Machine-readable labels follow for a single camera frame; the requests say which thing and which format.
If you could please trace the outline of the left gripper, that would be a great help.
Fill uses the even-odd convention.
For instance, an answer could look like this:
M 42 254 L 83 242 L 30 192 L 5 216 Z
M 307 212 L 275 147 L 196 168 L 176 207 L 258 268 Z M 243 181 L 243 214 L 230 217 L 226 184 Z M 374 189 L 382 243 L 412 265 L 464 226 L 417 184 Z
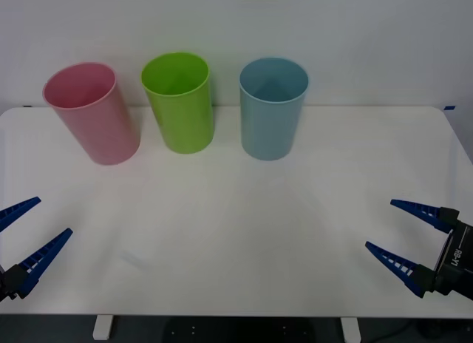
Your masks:
M 0 232 L 40 202 L 39 197 L 33 197 L 1 210 Z M 1 301 L 7 297 L 14 300 L 17 296 L 21 299 L 28 296 L 72 234 L 72 229 L 67 228 L 19 264 L 8 270 L 1 268 Z

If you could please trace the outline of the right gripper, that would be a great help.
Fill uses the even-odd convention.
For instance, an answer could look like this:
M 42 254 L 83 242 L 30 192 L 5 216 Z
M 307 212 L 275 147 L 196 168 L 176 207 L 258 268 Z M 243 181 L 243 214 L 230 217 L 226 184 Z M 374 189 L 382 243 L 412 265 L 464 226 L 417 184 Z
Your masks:
M 406 200 L 390 201 L 405 212 L 449 234 L 435 272 L 366 241 L 368 251 L 398 277 L 417 297 L 435 290 L 444 296 L 451 291 L 472 299 L 472 226 L 458 220 L 459 211 Z

